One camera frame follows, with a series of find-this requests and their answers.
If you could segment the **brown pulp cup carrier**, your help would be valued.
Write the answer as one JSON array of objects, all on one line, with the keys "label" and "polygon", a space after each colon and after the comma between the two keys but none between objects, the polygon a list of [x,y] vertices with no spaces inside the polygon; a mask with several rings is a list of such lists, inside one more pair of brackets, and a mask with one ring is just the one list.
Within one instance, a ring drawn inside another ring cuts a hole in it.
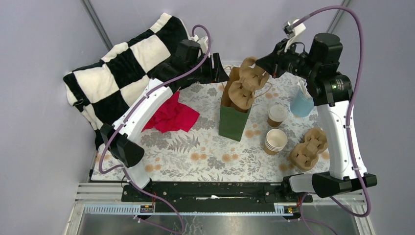
[{"label": "brown pulp cup carrier", "polygon": [[256,65],[257,58],[247,57],[243,60],[237,75],[239,78],[230,84],[228,95],[236,107],[241,110],[251,108],[255,100],[255,92],[268,82],[269,73]]}]

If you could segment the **green paper bag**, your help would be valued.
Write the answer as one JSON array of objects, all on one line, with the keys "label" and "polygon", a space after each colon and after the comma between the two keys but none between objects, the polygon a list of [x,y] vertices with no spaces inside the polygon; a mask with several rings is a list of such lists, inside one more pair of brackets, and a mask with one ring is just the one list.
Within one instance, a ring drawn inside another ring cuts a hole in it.
[{"label": "green paper bag", "polygon": [[233,81],[236,81],[239,67],[233,67],[229,74],[229,81],[224,86],[223,94],[220,102],[219,115],[219,135],[233,141],[241,141],[242,135],[247,124],[251,108],[248,110],[241,110],[232,103],[228,95],[228,89]]}]

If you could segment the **brown paper coffee cup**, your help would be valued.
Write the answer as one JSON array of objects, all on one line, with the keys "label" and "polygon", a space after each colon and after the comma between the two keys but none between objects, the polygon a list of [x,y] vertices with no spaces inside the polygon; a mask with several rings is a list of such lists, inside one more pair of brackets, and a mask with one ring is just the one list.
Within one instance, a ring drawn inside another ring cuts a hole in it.
[{"label": "brown paper coffee cup", "polygon": [[287,109],[279,104],[273,105],[268,110],[267,123],[271,127],[279,127],[288,116]]}]

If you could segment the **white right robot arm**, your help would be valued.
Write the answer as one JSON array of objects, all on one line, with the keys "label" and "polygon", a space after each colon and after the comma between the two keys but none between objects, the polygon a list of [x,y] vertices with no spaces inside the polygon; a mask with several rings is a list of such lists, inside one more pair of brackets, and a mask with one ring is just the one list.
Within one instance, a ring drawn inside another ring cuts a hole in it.
[{"label": "white right robot arm", "polygon": [[338,71],[343,46],[330,33],[317,34],[309,52],[296,52],[296,43],[283,39],[256,64],[278,78],[288,72],[306,80],[307,91],[321,118],[330,153],[329,171],[285,177],[281,197],[294,201],[302,192],[321,198],[366,190],[377,185],[360,155],[353,120],[353,88],[350,79]]}]

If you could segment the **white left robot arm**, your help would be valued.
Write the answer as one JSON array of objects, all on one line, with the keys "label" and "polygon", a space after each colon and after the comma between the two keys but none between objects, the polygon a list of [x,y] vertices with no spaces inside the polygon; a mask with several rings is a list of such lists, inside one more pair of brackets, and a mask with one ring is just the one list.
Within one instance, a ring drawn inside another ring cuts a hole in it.
[{"label": "white left robot arm", "polygon": [[179,42],[176,52],[149,71],[150,80],[133,105],[112,125],[104,124],[100,134],[105,151],[110,151],[135,184],[133,195],[140,201],[151,197],[150,177],[141,162],[144,149],[136,139],[156,113],[179,89],[192,84],[221,83],[229,80],[218,53],[210,55],[207,36]]}]

